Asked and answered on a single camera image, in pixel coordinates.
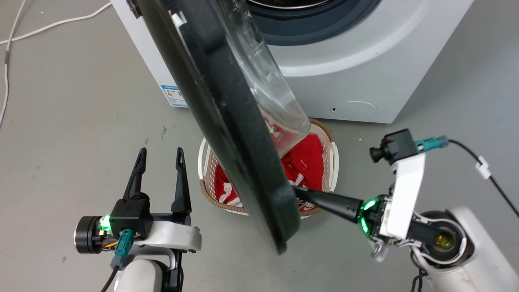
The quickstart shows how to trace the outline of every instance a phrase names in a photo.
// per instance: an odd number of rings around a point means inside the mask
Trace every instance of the wires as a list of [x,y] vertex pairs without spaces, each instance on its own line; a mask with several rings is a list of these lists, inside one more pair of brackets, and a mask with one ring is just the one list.
[[[458,142],[456,140],[451,140],[449,139],[449,143],[452,143],[452,144],[456,144],[458,146],[460,146],[462,149],[464,149],[465,151],[467,151],[478,163],[480,163],[481,165],[484,165],[485,162],[484,161],[481,161],[478,156],[472,151],[470,150],[467,146],[463,145],[463,143],[461,142]],[[497,191],[501,194],[501,196],[503,197],[503,199],[505,201],[507,201],[508,203],[508,206],[510,206],[510,208],[512,208],[512,210],[514,211],[515,215],[519,218],[519,212],[517,211],[517,209],[515,208],[514,204],[512,204],[512,202],[510,201],[510,199],[507,197],[507,195],[504,193],[503,189],[499,186],[499,184],[496,182],[496,180],[494,179],[494,177],[492,175],[490,175],[488,177],[490,179],[490,181],[494,184],[494,186],[496,187]]]
[[106,284],[104,284],[103,289],[101,289],[101,292],[106,292],[106,290],[108,290],[108,287],[110,287],[110,284],[114,280],[115,275],[117,274],[118,270],[119,270],[119,266],[115,266],[114,269],[112,270],[112,274],[108,278],[108,281],[106,281]]
[[117,244],[119,243],[119,241],[114,241],[114,242],[110,242],[110,243],[106,243],[106,244],[103,244],[101,245],[101,248],[104,250],[110,250],[111,247],[114,247],[116,246]]
[[423,277],[428,276],[429,274],[427,274],[427,272],[416,263],[415,258],[413,257],[413,250],[411,250],[411,261],[418,268],[418,276],[416,276],[413,279],[413,284],[411,286],[411,292],[415,292],[416,281],[418,281],[418,292],[421,292],[422,286],[424,285]]
[[13,35],[15,34],[16,26],[18,24],[18,20],[20,18],[21,13],[22,13],[22,8],[25,5],[25,1],[26,0],[23,0],[22,5],[20,6],[20,10],[18,10],[18,14],[16,15],[15,22],[12,25],[11,34],[9,35],[9,39],[0,42],[0,45],[7,44],[7,49],[6,49],[6,52],[5,52],[5,69],[4,69],[5,97],[4,97],[4,105],[2,106],[2,111],[0,113],[0,127],[2,126],[2,121],[4,120],[5,110],[7,108],[7,100],[9,98],[9,69],[8,69],[8,64],[9,64],[9,55],[10,55],[11,43],[14,42],[14,41],[18,41],[20,39],[24,39],[24,38],[29,37],[31,35],[35,35],[37,33],[45,31],[45,30],[47,30],[49,28],[53,28],[54,26],[57,26],[57,25],[60,25],[60,24],[64,24],[64,23],[72,22],[72,21],[76,21],[76,20],[83,20],[83,19],[92,18],[92,17],[98,15],[101,11],[105,10],[106,8],[108,8],[108,6],[112,5],[112,2],[109,2],[109,3],[105,4],[103,7],[101,7],[99,10],[97,10],[96,12],[94,12],[94,13],[92,13],[90,15],[58,21],[56,23],[50,24],[48,26],[45,26],[45,27],[43,27],[43,28],[41,28],[39,30],[35,30],[35,31],[30,32],[28,34],[24,34],[22,36],[18,36],[18,37],[13,38]]
[[18,10],[18,14],[16,14],[15,22],[12,24],[11,33],[9,34],[9,39],[5,41],[7,43],[7,49],[5,50],[5,64],[4,64],[4,80],[5,80],[5,97],[4,97],[4,105],[2,106],[2,113],[0,113],[0,127],[2,126],[2,121],[4,120],[5,109],[7,108],[7,99],[9,97],[9,53],[11,49],[12,36],[15,34],[16,26],[18,25],[18,20],[20,19],[20,15],[22,14],[23,6],[25,6],[25,0],[22,1],[22,5],[20,5],[20,9]]
[[[19,40],[24,39],[24,38],[26,38],[26,37],[29,37],[29,36],[31,36],[31,35],[35,35],[35,34],[40,33],[40,32],[42,32],[42,31],[46,31],[47,29],[53,28],[54,26],[58,26],[58,25],[60,25],[60,24],[64,24],[64,23],[68,23],[68,22],[72,22],[72,21],[76,21],[76,20],[84,20],[84,19],[92,18],[92,17],[98,15],[99,13],[101,13],[103,10],[107,9],[107,8],[108,8],[109,6],[111,6],[111,5],[112,5],[112,2],[110,2],[110,3],[106,3],[103,7],[99,8],[99,10],[97,10],[96,12],[94,12],[94,13],[92,13],[92,14],[90,14],[90,15],[86,15],[86,16],[81,16],[81,17],[76,17],[76,18],[71,18],[71,19],[65,19],[65,20],[62,20],[62,21],[58,21],[58,22],[56,22],[56,23],[49,24],[48,26],[45,26],[45,27],[43,27],[43,28],[41,28],[41,29],[39,29],[39,30],[35,30],[35,31],[33,31],[33,32],[30,32],[30,33],[28,33],[28,34],[24,34],[24,35],[21,35],[21,36],[17,36],[17,37],[15,37],[15,38],[13,38],[11,41],[12,41],[12,42],[14,42],[14,41],[19,41]],[[0,45],[2,45],[2,44],[7,44],[8,41],[9,41],[8,39],[5,40],[5,41],[1,41],[1,42],[0,42]]]

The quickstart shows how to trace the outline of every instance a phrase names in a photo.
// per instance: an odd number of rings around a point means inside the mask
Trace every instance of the red cloth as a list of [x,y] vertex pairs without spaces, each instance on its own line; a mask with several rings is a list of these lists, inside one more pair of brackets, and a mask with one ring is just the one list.
[[[298,185],[313,190],[322,190],[324,174],[323,150],[319,137],[307,135],[296,144],[282,159],[281,163],[286,177],[292,185]],[[229,179],[220,165],[214,172],[214,190],[216,200],[220,203],[242,207],[240,198],[232,189]],[[304,211],[314,209],[314,205],[306,205]]]

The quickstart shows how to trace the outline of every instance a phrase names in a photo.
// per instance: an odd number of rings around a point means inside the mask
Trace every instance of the cable clip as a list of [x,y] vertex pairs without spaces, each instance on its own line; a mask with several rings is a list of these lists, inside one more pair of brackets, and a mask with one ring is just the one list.
[[476,163],[476,169],[480,172],[480,175],[483,177],[483,179],[488,179],[492,174],[490,173],[490,170],[488,170],[488,163],[483,158],[483,156],[480,156],[478,158],[480,162]]

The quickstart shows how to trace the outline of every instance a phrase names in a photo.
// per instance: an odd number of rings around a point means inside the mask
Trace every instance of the glass pane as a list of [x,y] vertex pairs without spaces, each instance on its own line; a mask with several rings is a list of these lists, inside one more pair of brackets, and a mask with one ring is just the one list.
[[245,0],[212,2],[280,157],[310,132],[310,121],[286,83]]

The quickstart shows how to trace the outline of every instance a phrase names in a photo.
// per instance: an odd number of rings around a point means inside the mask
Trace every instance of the concrete floor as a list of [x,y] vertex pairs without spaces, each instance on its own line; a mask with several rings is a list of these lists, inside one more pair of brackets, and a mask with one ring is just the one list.
[[[106,0],[28,2],[17,35],[92,13]],[[0,2],[0,39],[8,37],[20,3]],[[392,125],[326,122],[340,152],[337,193],[369,198],[386,192],[391,171],[373,164],[367,150],[384,134],[408,127],[416,139],[448,135],[483,154],[519,205],[517,11],[515,0],[475,0]],[[112,255],[79,255],[72,234],[81,216],[111,211],[143,146],[142,188],[153,212],[169,210],[175,150],[185,151],[193,224],[203,236],[202,252],[184,258],[185,291],[409,290],[417,271],[408,250],[392,249],[376,263],[359,228],[339,218],[305,219],[278,257],[248,217],[208,203],[196,172],[202,134],[189,110],[168,105],[113,8],[12,49],[11,96],[0,129],[4,291],[100,290]],[[475,212],[519,269],[517,218],[467,154],[456,147],[433,151],[417,210],[457,205]]]

